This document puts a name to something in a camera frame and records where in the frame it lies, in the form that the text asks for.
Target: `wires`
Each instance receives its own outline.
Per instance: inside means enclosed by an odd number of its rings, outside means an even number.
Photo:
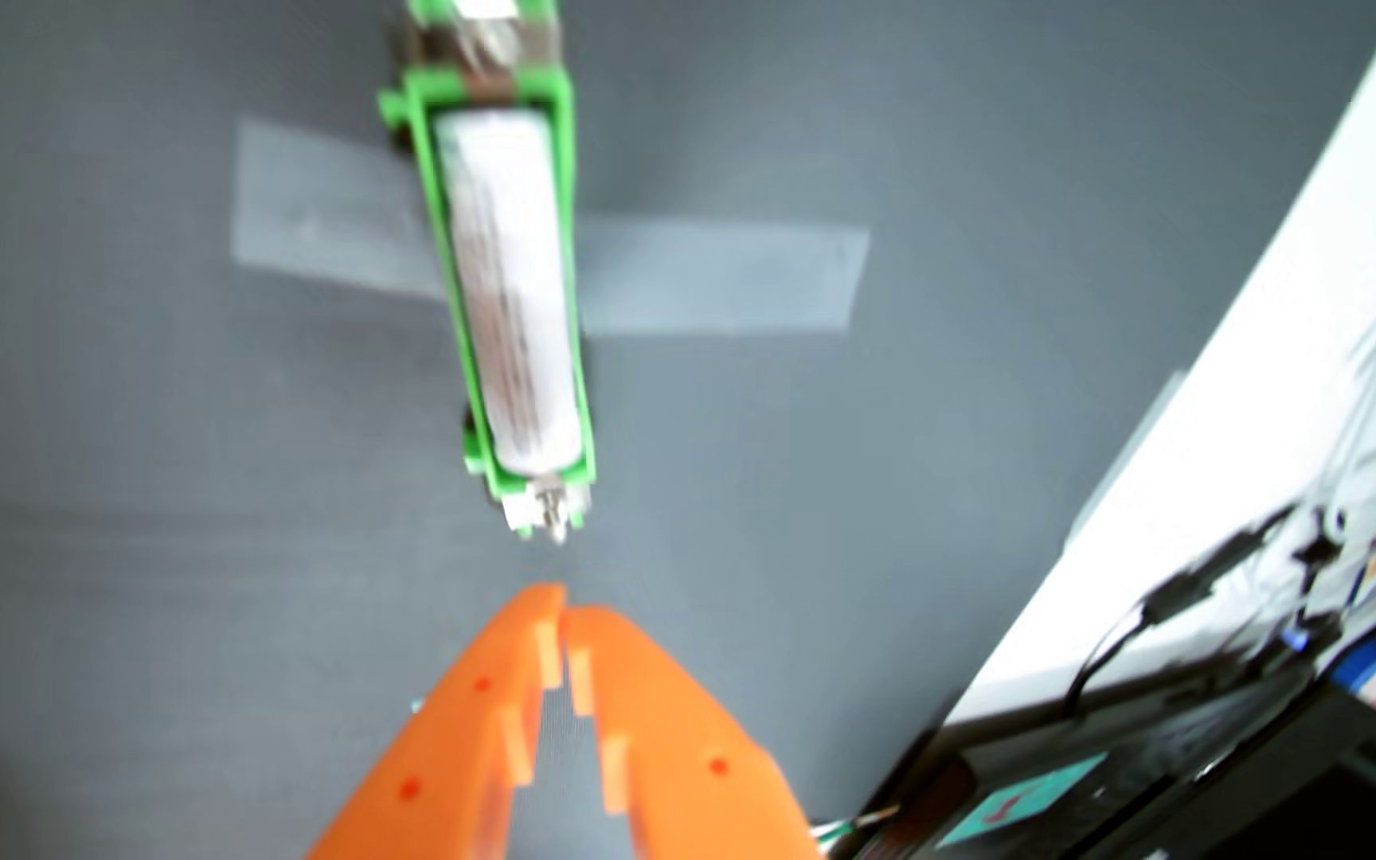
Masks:
[[[1124,618],[1128,618],[1132,610],[1126,612]],[[1124,618],[1119,618],[1119,625],[1121,625]],[[1075,716],[1076,706],[1080,706],[1080,694],[1086,691],[1086,685],[1091,681],[1091,677],[1094,674],[1098,674],[1098,671],[1101,671],[1104,666],[1112,662],[1113,658],[1117,656],[1119,652],[1124,649],[1124,645],[1128,644],[1135,636],[1142,634],[1142,632],[1153,626],[1148,623],[1143,618],[1141,618],[1135,626],[1124,630],[1124,634],[1119,636],[1113,641],[1112,647],[1109,647],[1105,652],[1098,655],[1097,652],[1102,649],[1102,643],[1105,643],[1110,636],[1113,636],[1113,630],[1119,629],[1119,625],[1113,625],[1112,627],[1109,627],[1109,630],[1105,634],[1102,634],[1102,640],[1097,643],[1097,647],[1091,649],[1091,654],[1080,663],[1080,670],[1076,671],[1075,681],[1072,681],[1071,688],[1065,691],[1065,698],[1060,706],[1060,716],[1062,717],[1062,720],[1069,720],[1072,716]]]
[[[1160,585],[1145,593],[1139,599],[1139,603],[1135,604],[1135,608],[1139,610],[1139,622],[1119,636],[1105,652],[1098,654],[1102,643],[1113,636],[1113,630],[1119,629],[1135,610],[1126,612],[1124,616],[1119,618],[1119,623],[1113,625],[1102,636],[1102,640],[1091,651],[1086,662],[1080,665],[1080,670],[1075,674],[1071,688],[1065,691],[1065,696],[1061,700],[1061,717],[1069,720],[1075,716],[1076,706],[1080,705],[1080,694],[1086,691],[1086,685],[1091,681],[1091,677],[1112,662],[1124,649],[1124,645],[1135,636],[1142,634],[1142,632],[1164,625],[1171,618],[1208,600],[1208,596],[1214,594],[1214,585],[1225,574],[1240,566],[1241,561],[1251,559],[1259,549],[1266,546],[1271,539],[1271,534],[1277,533],[1278,527],[1293,516],[1295,509],[1293,504],[1282,505],[1271,516],[1262,520],[1262,523],[1255,524],[1255,527],[1243,528],[1230,535],[1207,559],[1171,574]]]
[[[885,810],[879,812],[866,812],[854,819],[824,823],[824,826],[817,826],[810,828],[810,835],[815,837],[816,842],[828,846],[838,838],[848,835],[856,830],[863,830],[868,826],[872,826],[874,823],[886,820],[889,819],[889,816],[900,810],[901,810],[900,806],[889,806]]]

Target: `white wall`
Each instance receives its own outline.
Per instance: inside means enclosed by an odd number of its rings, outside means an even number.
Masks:
[[[1062,695],[1098,638],[1189,559],[1321,472],[1362,392],[1376,321],[1376,58],[1186,383],[980,669],[948,722]],[[1203,656],[1237,589],[1130,645],[1098,684]]]

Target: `white cylinder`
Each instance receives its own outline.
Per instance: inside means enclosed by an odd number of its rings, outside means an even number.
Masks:
[[[527,477],[583,454],[550,124],[533,109],[433,121],[460,294],[497,462]]]

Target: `tape strip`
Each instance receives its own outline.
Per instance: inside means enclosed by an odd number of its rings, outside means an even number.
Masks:
[[[443,299],[411,162],[245,118],[237,135],[233,259],[255,270]],[[593,217],[577,224],[578,301],[589,336],[846,332],[868,231]]]

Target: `gray table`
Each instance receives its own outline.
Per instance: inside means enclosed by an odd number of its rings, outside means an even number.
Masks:
[[[845,337],[592,344],[601,483],[556,550],[460,466],[443,307],[228,253],[241,116],[384,139],[380,11],[0,1],[0,857],[297,856],[545,578],[678,655],[808,812],[854,812],[1376,44],[1362,0],[570,1],[583,208],[872,246]],[[622,857],[549,705],[512,857]]]

